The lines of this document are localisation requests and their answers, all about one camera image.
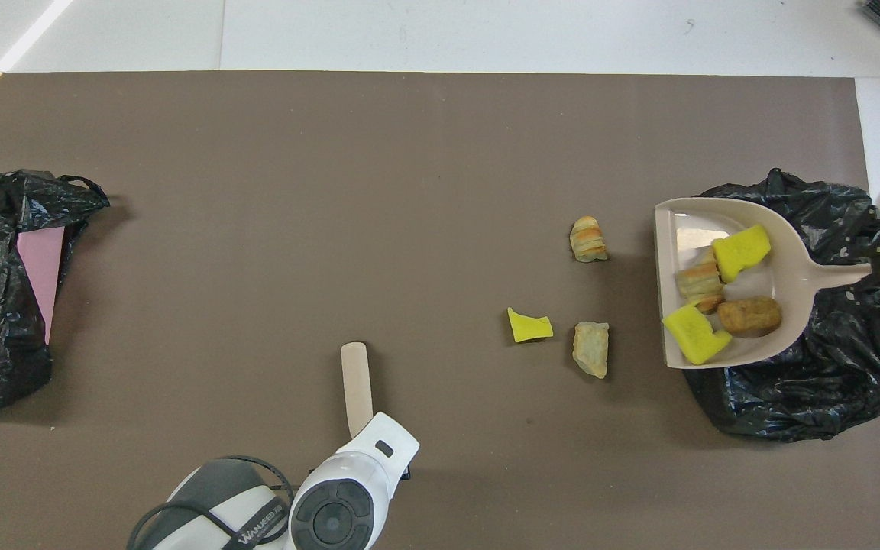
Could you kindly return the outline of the brown table mat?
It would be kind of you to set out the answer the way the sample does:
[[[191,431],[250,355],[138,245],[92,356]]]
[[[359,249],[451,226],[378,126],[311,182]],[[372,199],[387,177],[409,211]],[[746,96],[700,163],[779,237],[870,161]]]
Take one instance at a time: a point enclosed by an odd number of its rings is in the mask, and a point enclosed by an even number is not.
[[[0,550],[125,550],[205,461],[348,438],[339,348],[419,441],[376,550],[880,548],[880,418],[717,431],[662,357],[656,203],[866,184],[845,79],[304,72],[0,78],[0,172],[87,177],[53,379],[0,411]],[[582,216],[609,260],[581,264]],[[514,342],[506,309],[548,316]],[[608,373],[572,357],[609,323]]]

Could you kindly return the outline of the pink bin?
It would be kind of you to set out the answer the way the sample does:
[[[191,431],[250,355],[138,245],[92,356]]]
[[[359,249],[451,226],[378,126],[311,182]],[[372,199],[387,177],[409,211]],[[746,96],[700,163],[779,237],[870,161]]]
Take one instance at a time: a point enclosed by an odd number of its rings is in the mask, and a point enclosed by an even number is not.
[[[60,262],[64,240],[63,227],[45,228],[18,234],[17,249],[34,290],[36,304],[44,320],[44,341],[51,340],[53,309],[57,299]]]

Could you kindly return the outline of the striped toy croissant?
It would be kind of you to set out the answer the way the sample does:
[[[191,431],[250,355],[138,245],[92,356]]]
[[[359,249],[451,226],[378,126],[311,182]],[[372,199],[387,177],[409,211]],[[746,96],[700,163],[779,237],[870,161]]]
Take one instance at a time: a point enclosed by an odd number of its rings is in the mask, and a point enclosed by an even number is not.
[[[581,264],[609,260],[600,223],[593,216],[585,215],[574,222],[569,243],[575,260]]]
[[[711,246],[703,247],[694,264],[675,273],[675,286],[685,303],[712,315],[724,302],[724,282]]]

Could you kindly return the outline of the right black trash bag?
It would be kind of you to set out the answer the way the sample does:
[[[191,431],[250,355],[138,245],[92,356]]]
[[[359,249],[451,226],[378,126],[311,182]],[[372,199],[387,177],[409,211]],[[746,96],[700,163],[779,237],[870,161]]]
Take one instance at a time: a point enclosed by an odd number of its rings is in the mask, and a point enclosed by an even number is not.
[[[773,168],[755,185],[723,184],[704,195],[778,213],[820,265],[873,262],[858,283],[811,297],[806,327],[783,352],[748,365],[684,372],[713,427],[767,441],[828,441],[879,417],[880,211],[869,193]]]

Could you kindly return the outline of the pale toy bread piece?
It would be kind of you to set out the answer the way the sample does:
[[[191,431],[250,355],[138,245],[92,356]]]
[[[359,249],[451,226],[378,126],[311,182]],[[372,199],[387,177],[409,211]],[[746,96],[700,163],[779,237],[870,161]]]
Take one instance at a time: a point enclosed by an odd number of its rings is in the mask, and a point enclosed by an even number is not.
[[[608,373],[609,323],[580,322],[574,328],[572,357],[587,375],[604,379]]]

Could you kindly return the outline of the beige plastic dustpan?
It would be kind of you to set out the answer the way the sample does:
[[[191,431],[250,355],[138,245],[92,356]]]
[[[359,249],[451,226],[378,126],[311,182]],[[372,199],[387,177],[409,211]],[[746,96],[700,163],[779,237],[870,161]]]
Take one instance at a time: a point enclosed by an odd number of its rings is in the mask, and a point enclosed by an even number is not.
[[[778,213],[758,203],[720,198],[678,198],[654,209],[660,316],[684,306],[675,274],[688,268],[713,240],[724,239],[760,224],[768,234],[771,253],[761,264],[738,275],[724,289],[730,299],[770,296],[778,302],[782,320],[772,333],[753,338],[738,335],[703,369],[729,368],[773,358],[791,347],[809,324],[814,297],[821,289],[853,285],[871,274],[869,264],[821,265],[794,227]]]

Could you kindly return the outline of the beige brush with black bristles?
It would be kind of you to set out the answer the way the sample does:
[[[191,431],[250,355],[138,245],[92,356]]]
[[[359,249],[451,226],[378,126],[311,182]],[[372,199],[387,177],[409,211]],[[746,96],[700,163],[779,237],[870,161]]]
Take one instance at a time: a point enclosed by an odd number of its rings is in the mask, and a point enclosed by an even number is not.
[[[351,438],[356,438],[374,417],[367,346],[362,341],[346,342],[340,348],[340,365],[347,427]]]

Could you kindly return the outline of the yellow sponge piece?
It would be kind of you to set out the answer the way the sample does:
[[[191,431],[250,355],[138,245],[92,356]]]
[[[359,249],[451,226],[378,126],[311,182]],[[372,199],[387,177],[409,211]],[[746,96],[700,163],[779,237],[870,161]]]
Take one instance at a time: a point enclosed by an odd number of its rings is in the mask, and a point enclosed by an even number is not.
[[[528,342],[552,338],[552,321],[548,316],[532,317],[518,313],[513,307],[506,309],[511,338],[514,342]]]
[[[772,251],[768,232],[755,224],[741,232],[711,243],[723,284],[731,284],[741,272],[760,264]]]
[[[682,355],[694,365],[707,364],[733,341],[733,335],[713,327],[695,304],[676,309],[663,318],[662,324],[677,342]]]

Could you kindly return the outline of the brown oval toy bread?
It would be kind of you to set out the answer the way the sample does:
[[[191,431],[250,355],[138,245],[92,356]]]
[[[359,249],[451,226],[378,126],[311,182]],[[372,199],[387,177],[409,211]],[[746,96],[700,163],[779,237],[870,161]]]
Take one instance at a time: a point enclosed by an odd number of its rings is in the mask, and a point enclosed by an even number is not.
[[[723,330],[731,335],[767,335],[782,321],[779,303],[768,296],[727,300],[717,313]]]

